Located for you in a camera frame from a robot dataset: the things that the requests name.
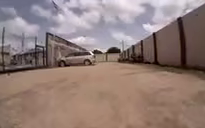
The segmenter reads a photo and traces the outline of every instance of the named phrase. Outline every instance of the sandy lot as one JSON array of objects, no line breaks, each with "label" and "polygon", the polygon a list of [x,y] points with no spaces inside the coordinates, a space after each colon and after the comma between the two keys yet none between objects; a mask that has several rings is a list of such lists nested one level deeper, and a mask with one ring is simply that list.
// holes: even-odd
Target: sandy lot
[{"label": "sandy lot", "polygon": [[0,128],[205,128],[205,73],[101,63],[0,75]]}]

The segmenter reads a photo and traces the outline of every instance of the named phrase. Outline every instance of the wall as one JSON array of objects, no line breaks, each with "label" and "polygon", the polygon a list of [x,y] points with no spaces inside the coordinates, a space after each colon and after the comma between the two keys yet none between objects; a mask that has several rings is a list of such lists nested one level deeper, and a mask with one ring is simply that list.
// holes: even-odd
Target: wall
[{"label": "wall", "polygon": [[57,60],[60,57],[77,51],[86,51],[86,49],[61,37],[58,37],[51,33],[46,33],[47,66],[57,66]]},{"label": "wall", "polygon": [[187,65],[205,68],[205,5],[183,17]]},{"label": "wall", "polygon": [[144,39],[142,46],[144,62],[205,70],[205,4]]},{"label": "wall", "polygon": [[109,54],[95,54],[96,62],[117,62],[120,57],[119,53],[109,53]]},{"label": "wall", "polygon": [[119,57],[120,57],[119,53],[107,54],[107,59],[109,62],[112,62],[112,61],[117,62]]},{"label": "wall", "polygon": [[135,44],[135,54],[136,54],[136,56],[141,55],[141,44],[140,44],[140,42]]},{"label": "wall", "polygon": [[96,56],[96,62],[106,61],[106,55],[105,54],[95,54],[95,56]]},{"label": "wall", "polygon": [[153,36],[149,36],[143,41],[144,62],[154,63]]},{"label": "wall", "polygon": [[128,55],[127,55],[127,50],[124,51],[124,59],[127,59]]},{"label": "wall", "polygon": [[128,50],[129,50],[129,59],[132,60],[131,56],[133,54],[133,46],[129,47]]},{"label": "wall", "polygon": [[175,21],[156,33],[157,58],[162,65],[181,65],[178,22]]}]

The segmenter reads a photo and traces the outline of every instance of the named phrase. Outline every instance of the car wheel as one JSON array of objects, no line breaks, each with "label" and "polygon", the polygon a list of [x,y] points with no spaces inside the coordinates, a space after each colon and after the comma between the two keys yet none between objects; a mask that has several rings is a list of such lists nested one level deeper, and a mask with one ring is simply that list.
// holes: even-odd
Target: car wheel
[{"label": "car wheel", "polygon": [[87,65],[91,65],[91,62],[90,62],[89,60],[85,60],[85,61],[84,61],[84,65],[86,65],[86,66],[87,66]]},{"label": "car wheel", "polygon": [[59,62],[59,67],[65,67],[65,66],[66,66],[65,61],[60,61],[60,62]]}]

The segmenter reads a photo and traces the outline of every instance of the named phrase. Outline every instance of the car window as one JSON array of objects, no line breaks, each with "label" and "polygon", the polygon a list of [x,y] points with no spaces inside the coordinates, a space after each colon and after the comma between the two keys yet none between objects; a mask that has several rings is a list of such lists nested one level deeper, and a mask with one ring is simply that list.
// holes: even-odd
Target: car window
[{"label": "car window", "polygon": [[74,53],[74,56],[80,56],[80,55],[81,55],[80,52],[75,52],[75,53]]},{"label": "car window", "polygon": [[72,56],[74,56],[75,55],[75,53],[70,53],[70,54],[68,54],[66,57],[72,57]]},{"label": "car window", "polygon": [[90,53],[89,52],[81,52],[80,53],[80,56],[87,56],[87,55],[90,55]]}]

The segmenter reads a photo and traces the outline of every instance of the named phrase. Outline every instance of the tree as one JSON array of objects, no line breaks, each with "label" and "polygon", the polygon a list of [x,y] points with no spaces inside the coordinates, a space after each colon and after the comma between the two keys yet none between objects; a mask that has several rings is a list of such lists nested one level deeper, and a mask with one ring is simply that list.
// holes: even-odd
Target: tree
[{"label": "tree", "polygon": [[93,50],[93,54],[103,54],[103,52],[98,49],[95,49]]},{"label": "tree", "polygon": [[121,53],[121,50],[117,47],[111,47],[107,50],[107,53]]}]

